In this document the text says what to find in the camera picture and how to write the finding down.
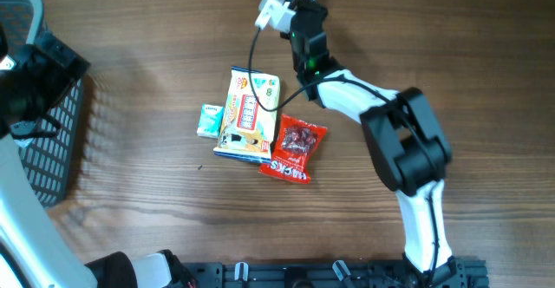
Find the red snack bag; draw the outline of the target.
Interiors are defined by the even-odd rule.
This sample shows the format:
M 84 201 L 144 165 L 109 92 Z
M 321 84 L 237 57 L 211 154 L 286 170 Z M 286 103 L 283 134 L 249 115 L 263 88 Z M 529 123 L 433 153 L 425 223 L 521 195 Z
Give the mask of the red snack bag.
M 309 184 L 309 159 L 327 132 L 324 126 L 282 114 L 271 160 L 262 164 L 258 172 L 279 180 Z

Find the yellow cracker bag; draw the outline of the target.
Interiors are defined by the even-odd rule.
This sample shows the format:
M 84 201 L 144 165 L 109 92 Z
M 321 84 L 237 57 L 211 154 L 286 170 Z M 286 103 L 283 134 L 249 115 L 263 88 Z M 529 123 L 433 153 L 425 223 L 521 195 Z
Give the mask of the yellow cracker bag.
M 233 66 L 217 156 L 264 164 L 271 160 L 280 81 L 275 75 Z

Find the teal tissue pack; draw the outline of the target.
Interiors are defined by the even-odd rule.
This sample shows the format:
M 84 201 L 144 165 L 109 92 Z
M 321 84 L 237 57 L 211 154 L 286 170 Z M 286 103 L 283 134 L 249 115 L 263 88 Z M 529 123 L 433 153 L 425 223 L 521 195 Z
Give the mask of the teal tissue pack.
M 197 136 L 218 139 L 223 115 L 223 107 L 203 104 L 197 127 Z

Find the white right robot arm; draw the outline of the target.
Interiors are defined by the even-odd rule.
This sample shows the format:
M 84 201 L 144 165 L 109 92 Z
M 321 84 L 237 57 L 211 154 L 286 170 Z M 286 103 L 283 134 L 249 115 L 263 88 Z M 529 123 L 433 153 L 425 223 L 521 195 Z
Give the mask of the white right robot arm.
M 404 258 L 423 287 L 440 282 L 452 251 L 442 195 L 452 149 L 418 88 L 387 91 L 358 79 L 330 55 L 314 0 L 291 0 L 290 40 L 297 80 L 307 98 L 360 123 L 375 172 L 395 193 L 405 232 Z

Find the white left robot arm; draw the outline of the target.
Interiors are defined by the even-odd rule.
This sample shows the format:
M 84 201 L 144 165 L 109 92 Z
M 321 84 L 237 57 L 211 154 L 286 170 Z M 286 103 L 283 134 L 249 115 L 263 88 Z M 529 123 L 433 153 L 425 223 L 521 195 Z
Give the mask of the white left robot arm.
M 168 250 L 131 260 L 115 252 L 82 263 L 62 239 L 29 184 L 14 124 L 48 118 L 88 63 L 77 54 L 51 55 L 34 43 L 1 73 L 1 254 L 22 287 L 169 287 L 185 270 Z

